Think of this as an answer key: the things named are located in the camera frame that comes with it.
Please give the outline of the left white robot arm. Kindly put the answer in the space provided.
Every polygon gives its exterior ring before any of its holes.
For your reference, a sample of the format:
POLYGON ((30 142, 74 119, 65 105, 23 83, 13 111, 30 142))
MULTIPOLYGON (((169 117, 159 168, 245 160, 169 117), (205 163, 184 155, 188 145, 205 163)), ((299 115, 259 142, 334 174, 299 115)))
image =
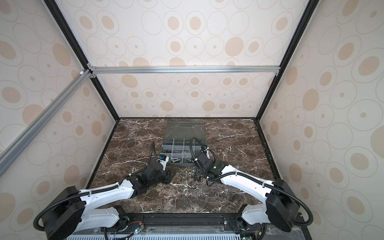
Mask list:
POLYGON ((35 217, 33 226, 45 232, 49 240, 63 240, 75 232, 97 227, 111 228, 125 213, 121 207, 102 207, 143 195, 157 184, 169 184, 173 176, 166 170, 168 161, 169 157, 161 155, 142 171, 108 186, 89 190, 67 187, 35 217))

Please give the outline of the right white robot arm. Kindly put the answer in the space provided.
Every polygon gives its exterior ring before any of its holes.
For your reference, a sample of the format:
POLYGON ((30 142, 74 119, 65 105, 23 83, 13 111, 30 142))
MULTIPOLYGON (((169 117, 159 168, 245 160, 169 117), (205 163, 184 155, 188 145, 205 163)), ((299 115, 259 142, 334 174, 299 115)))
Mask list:
POLYGON ((218 182, 241 190, 260 201, 257 205, 244 205, 235 219, 235 225, 247 230, 254 224, 272 224, 283 232, 294 226, 300 205, 284 181, 272 182, 253 177, 228 163, 211 160, 207 152, 192 154, 191 160, 198 174, 207 182, 218 182))

